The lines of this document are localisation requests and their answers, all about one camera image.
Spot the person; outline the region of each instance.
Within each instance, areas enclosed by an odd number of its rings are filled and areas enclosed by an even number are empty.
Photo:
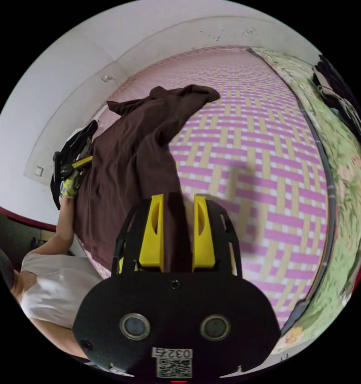
[[[101,276],[87,258],[67,255],[73,240],[75,195],[79,174],[62,182],[61,208],[55,235],[13,269],[0,249],[0,271],[12,295],[34,326],[62,351],[87,359],[72,327],[86,294]]]

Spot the screw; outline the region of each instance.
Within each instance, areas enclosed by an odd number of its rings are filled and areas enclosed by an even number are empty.
[[[86,351],[92,351],[92,344],[88,340],[81,340],[80,344]]]
[[[177,290],[177,289],[180,289],[181,287],[181,282],[179,280],[171,280],[170,282],[170,288],[173,289],[173,290]]]

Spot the white shirt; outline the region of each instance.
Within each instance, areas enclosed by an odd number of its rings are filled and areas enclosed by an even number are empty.
[[[103,280],[87,258],[67,255],[30,254],[21,271],[37,276],[20,303],[25,315],[69,329],[86,294]]]

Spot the qr code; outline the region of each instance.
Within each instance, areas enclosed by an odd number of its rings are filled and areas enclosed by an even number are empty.
[[[156,376],[174,379],[192,377],[192,359],[157,359]]]

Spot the printed number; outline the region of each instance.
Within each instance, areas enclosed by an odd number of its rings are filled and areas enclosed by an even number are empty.
[[[166,359],[192,359],[191,349],[152,348],[152,357]]]

